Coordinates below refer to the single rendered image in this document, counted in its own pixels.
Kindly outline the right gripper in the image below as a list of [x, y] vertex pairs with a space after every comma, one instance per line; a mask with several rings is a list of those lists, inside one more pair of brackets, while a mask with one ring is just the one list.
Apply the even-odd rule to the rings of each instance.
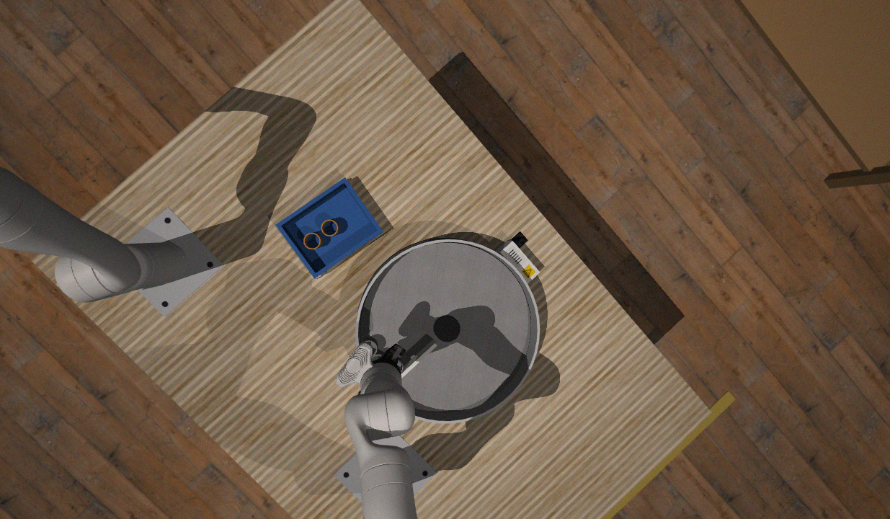
[[406, 351], [401, 346], [395, 344], [391, 346], [384, 355], [380, 355], [380, 359], [375, 359], [373, 361], [373, 364], [388, 363], [398, 369], [399, 373], [401, 373], [401, 369], [399, 369], [399, 367], [396, 367], [396, 363], [398, 362], [398, 358], [402, 357], [405, 352]]

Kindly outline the blue open crate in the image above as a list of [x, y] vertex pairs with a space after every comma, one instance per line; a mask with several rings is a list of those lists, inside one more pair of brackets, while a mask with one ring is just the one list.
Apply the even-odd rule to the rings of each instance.
[[[321, 232], [321, 224], [329, 219], [338, 221], [339, 233], [335, 236]], [[313, 278], [383, 232], [345, 177], [275, 226]], [[304, 236], [309, 233], [321, 234], [319, 249], [304, 246]]]

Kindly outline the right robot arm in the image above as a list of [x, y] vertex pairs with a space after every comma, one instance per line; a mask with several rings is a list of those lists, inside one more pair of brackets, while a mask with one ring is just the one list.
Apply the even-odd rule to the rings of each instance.
[[398, 369], [373, 364], [372, 354], [373, 346], [362, 342], [336, 377], [341, 387], [361, 384], [361, 394], [344, 409], [344, 421], [360, 467], [363, 519], [417, 519], [407, 451], [373, 443], [411, 430], [413, 401]]

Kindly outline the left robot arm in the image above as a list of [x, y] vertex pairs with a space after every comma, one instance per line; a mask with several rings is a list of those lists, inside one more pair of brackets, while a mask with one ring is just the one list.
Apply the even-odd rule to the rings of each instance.
[[0, 247], [59, 256], [57, 285], [69, 298], [83, 303], [174, 282], [187, 270], [187, 255], [179, 246], [169, 242], [123, 244], [3, 167]]

